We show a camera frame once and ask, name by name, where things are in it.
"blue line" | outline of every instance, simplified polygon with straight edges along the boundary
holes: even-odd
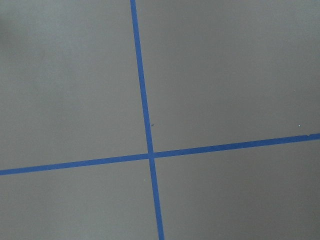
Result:
[[[92,165],[129,162],[129,161],[136,161],[136,160],[143,160],[143,159],[148,159],[148,154],[145,153],[145,154],[128,155],[128,156],[116,156],[116,157],[108,157],[108,158],[85,160],[85,161],[73,161],[73,162],[41,165],[41,166],[29,166],[29,167],[5,169],[5,170],[0,170],[0,175],[23,174],[23,173],[31,173],[31,172],[57,170],[57,169],[69,169],[69,168],[85,167],[85,166],[92,166]]]
[[[150,166],[150,176],[151,176],[151,182],[152,182],[155,218],[156,218],[156,224],[157,224],[157,230],[158,230],[158,238],[159,240],[164,240],[165,236],[164,236],[164,228],[163,228],[162,216],[161,216],[158,180],[157,180],[156,163],[155,163],[155,157],[154,157],[154,147],[152,143],[152,134],[151,134],[150,117],[149,117],[149,110],[148,110],[144,65],[143,65],[142,53],[141,53],[136,1],[130,0],[130,6],[131,6],[136,63],[138,68],[140,94],[141,94],[141,101],[142,101],[145,137],[146,137],[146,144],[147,144],[148,156],[149,156],[149,166]]]
[[[187,149],[180,149],[180,150],[160,151],[160,152],[155,152],[154,157],[165,158],[165,157],[173,157],[173,156],[181,156],[181,155],[189,155],[189,154],[200,154],[200,153],[218,152],[218,151],[226,151],[226,150],[234,150],[234,149],[262,147],[262,146],[270,146],[270,145],[277,145],[277,144],[289,144],[289,143],[305,142],[305,141],[312,141],[312,140],[320,140],[320,133],[311,134],[311,135],[280,137],[280,138],[258,140],[258,141],[246,141],[246,142],[230,143],[230,144],[223,144],[223,145],[195,147],[195,148],[187,148]]]

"vertical blue line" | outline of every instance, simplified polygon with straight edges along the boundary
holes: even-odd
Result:
[[[140,84],[140,94],[141,94],[141,101],[142,101],[145,137],[146,137],[146,144],[147,144],[147,149],[148,149],[150,175],[151,175],[151,182],[152,182],[155,218],[156,218],[159,240],[164,240],[165,236],[164,236],[164,228],[163,228],[162,216],[161,216],[158,180],[157,180],[157,173],[156,173],[154,147],[153,147],[153,143],[152,143],[152,134],[151,134],[150,117],[149,117],[149,110],[148,110],[144,66],[143,66],[142,53],[141,53],[141,44],[140,44],[140,36],[139,36],[136,1],[130,0],[130,6],[131,6],[131,16],[132,16],[132,25],[133,25],[136,62],[137,62],[139,84]]]

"horizontal blue line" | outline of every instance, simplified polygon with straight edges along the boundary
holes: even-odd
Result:
[[[257,141],[246,141],[246,142],[230,143],[230,144],[223,144],[223,145],[195,147],[195,148],[187,148],[187,149],[180,149],[180,150],[160,151],[160,152],[155,152],[154,157],[165,158],[165,157],[173,157],[173,156],[181,156],[181,155],[262,147],[262,146],[270,146],[270,145],[277,145],[277,144],[289,144],[289,143],[305,142],[305,141],[312,141],[312,140],[320,140],[320,133],[311,134],[311,135],[289,136],[289,137],[273,138],[273,139],[266,139],[266,140],[257,140]]]
[[[187,148],[187,149],[180,149],[180,150],[160,151],[160,152],[155,152],[154,157],[165,158],[165,157],[210,153],[210,152],[218,152],[218,151],[226,151],[226,150],[234,150],[234,149],[263,147],[263,146],[278,145],[278,144],[290,144],[290,143],[306,142],[306,141],[313,141],[313,140],[320,140],[320,133],[311,134],[311,135],[273,138],[273,139],[258,140],[258,141],[246,141],[246,142],[230,143],[230,144],[223,144],[223,145],[195,147],[195,148]],[[91,166],[91,165],[130,162],[130,161],[146,160],[146,159],[149,159],[149,155],[147,153],[127,155],[127,156],[116,156],[116,157],[108,157],[108,158],[85,160],[85,161],[73,161],[73,162],[41,165],[41,166],[29,166],[29,167],[5,169],[5,170],[0,170],[0,175],[23,174],[23,173],[31,173],[31,172],[57,170],[57,169],[85,167],[85,166]]]
[[[0,170],[0,175],[23,174],[23,173],[31,173],[31,172],[57,170],[57,169],[69,169],[69,168],[77,168],[77,167],[92,166],[92,165],[137,161],[137,160],[143,160],[143,159],[148,159],[147,153],[137,154],[137,155],[128,155],[128,156],[108,157],[108,158],[85,160],[85,161],[73,161],[73,162],[41,165],[41,166],[29,166],[29,167],[5,169],[5,170]]]

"gray surface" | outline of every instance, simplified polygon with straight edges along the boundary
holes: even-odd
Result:
[[[166,240],[320,239],[320,141],[156,160]]]
[[[320,132],[320,1],[137,8],[156,151]]]
[[[2,240],[155,240],[147,160],[0,176]]]
[[[6,0],[0,169],[147,152],[127,0]]]

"blue tape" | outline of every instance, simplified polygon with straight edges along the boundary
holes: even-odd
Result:
[[[5,169],[5,170],[0,170],[0,175],[23,174],[23,173],[31,173],[31,172],[57,170],[57,169],[69,169],[69,168],[85,167],[85,166],[92,166],[92,165],[137,161],[137,160],[143,160],[143,159],[148,159],[148,154],[145,153],[145,154],[117,156],[117,157],[109,157],[109,158],[102,158],[102,159],[85,160],[85,161],[73,161],[73,162],[41,165],[41,166],[29,166],[29,167]]]
[[[312,141],[312,140],[320,140],[320,133],[311,134],[311,135],[280,137],[280,138],[258,140],[258,141],[246,141],[246,142],[230,143],[230,144],[223,144],[223,145],[195,147],[195,148],[187,148],[187,149],[180,149],[180,150],[161,151],[161,152],[155,152],[154,157],[165,158],[165,157],[173,157],[173,156],[181,156],[181,155],[201,154],[201,153],[209,153],[209,152],[234,150],[234,149],[262,147],[262,146],[270,146],[270,145],[277,145],[277,144],[289,144],[289,143],[305,142],[305,141]]]
[[[140,36],[139,36],[136,1],[130,0],[130,6],[131,6],[131,16],[132,16],[132,26],[133,26],[133,35],[134,35],[134,44],[135,44],[136,63],[137,63],[137,68],[138,68],[140,94],[141,94],[141,101],[142,101],[145,137],[146,137],[146,144],[147,144],[148,157],[149,157],[149,166],[150,166],[150,176],[151,176],[152,191],[153,191],[155,218],[156,218],[156,224],[157,224],[157,230],[158,230],[158,238],[159,238],[159,240],[164,240],[165,236],[164,236],[164,228],[163,228],[162,216],[161,216],[158,180],[157,180],[156,163],[155,163],[155,157],[154,157],[154,147],[153,147],[153,142],[152,142],[150,117],[149,117],[149,110],[148,110],[147,90],[146,90],[144,66],[143,66]]]

